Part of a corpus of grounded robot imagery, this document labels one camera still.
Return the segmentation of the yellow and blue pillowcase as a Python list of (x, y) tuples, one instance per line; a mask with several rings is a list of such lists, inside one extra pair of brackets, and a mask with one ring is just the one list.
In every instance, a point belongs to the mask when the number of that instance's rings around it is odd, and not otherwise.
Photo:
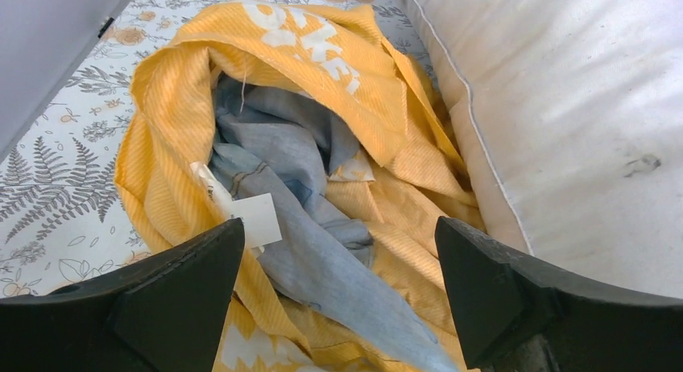
[(459, 371), (440, 217), (482, 228), (448, 113), (370, 6), (230, 0), (135, 69), (114, 183), (155, 252), (252, 208), (220, 371)]

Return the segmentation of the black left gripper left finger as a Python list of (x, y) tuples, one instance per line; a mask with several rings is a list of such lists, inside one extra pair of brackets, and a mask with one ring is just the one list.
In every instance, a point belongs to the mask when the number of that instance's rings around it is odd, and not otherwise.
[(45, 296), (1, 302), (4, 371), (210, 371), (245, 244), (240, 220)]

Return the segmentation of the white pillow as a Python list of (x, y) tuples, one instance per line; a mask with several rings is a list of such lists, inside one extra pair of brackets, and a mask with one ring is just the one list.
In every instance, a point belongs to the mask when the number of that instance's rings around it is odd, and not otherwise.
[(682, 0), (402, 0), (493, 238), (682, 295)]

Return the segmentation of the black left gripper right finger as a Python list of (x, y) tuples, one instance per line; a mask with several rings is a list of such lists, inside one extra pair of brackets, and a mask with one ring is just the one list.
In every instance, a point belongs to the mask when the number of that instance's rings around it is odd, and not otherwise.
[(681, 300), (577, 275), (454, 218), (435, 240), (468, 368), (681, 370)]

